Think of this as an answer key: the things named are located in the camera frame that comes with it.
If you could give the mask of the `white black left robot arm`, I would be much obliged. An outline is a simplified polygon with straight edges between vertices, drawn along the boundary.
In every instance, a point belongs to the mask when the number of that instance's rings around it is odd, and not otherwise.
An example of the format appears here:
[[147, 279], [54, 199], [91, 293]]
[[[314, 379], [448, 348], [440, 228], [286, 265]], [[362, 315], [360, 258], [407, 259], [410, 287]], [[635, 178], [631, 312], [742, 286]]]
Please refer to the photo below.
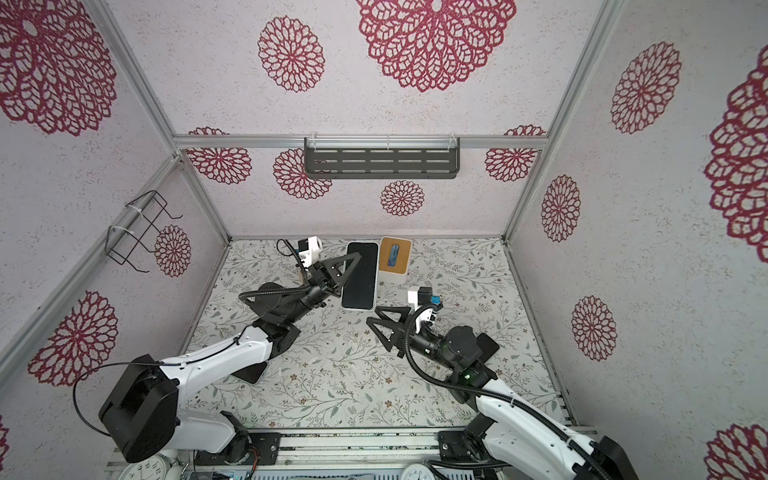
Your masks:
[[362, 263], [358, 253], [319, 260], [298, 287], [265, 283], [240, 294], [257, 316], [234, 337], [191, 354], [130, 362], [99, 411], [99, 419], [124, 459], [139, 463], [163, 450], [196, 450], [237, 464], [252, 451], [249, 430], [231, 412], [204, 413], [184, 403], [230, 375], [258, 381], [269, 360], [298, 338], [295, 323], [341, 295]]

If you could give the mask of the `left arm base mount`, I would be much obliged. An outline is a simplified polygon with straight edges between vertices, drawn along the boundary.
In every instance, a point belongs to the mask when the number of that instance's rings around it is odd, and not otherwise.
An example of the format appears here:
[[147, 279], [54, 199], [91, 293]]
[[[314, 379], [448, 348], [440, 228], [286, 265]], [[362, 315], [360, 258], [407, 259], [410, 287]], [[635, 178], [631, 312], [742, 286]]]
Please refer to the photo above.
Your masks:
[[234, 427], [235, 436], [219, 453], [197, 451], [193, 456], [196, 465], [271, 466], [276, 464], [282, 439], [279, 432], [252, 433], [231, 412], [221, 411], [221, 414]]

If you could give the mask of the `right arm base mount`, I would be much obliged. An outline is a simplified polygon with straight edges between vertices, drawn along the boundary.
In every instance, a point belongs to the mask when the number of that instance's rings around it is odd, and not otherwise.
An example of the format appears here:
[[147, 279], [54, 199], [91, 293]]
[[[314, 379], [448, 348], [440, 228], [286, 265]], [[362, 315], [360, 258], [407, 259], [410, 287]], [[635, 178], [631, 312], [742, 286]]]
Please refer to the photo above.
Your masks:
[[497, 422], [483, 414], [475, 418], [462, 430], [441, 430], [437, 433], [440, 462], [451, 468], [458, 465], [478, 468], [482, 464], [495, 465], [497, 468], [506, 463], [494, 458], [485, 447], [489, 429]]

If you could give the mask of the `black phone near right arm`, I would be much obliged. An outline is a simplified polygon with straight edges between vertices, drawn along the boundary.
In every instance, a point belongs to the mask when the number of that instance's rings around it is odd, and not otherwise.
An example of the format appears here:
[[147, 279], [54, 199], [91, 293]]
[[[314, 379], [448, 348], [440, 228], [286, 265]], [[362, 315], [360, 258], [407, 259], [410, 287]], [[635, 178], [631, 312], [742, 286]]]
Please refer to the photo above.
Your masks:
[[476, 337], [476, 343], [481, 350], [479, 361], [482, 363], [486, 363], [490, 360], [500, 349], [499, 344], [486, 333], [478, 335]]

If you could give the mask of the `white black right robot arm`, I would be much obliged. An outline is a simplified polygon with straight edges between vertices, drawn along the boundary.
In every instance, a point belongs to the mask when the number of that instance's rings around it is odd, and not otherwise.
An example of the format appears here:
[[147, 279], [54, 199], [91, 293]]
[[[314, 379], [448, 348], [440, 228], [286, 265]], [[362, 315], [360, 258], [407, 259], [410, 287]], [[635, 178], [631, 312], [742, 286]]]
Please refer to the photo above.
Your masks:
[[635, 479], [628, 454], [613, 439], [594, 440], [524, 400], [486, 362], [499, 349], [467, 325], [432, 329], [436, 305], [378, 307], [366, 324], [388, 351], [427, 383], [448, 390], [476, 416], [462, 434], [458, 459], [445, 468], [510, 466], [531, 479]]

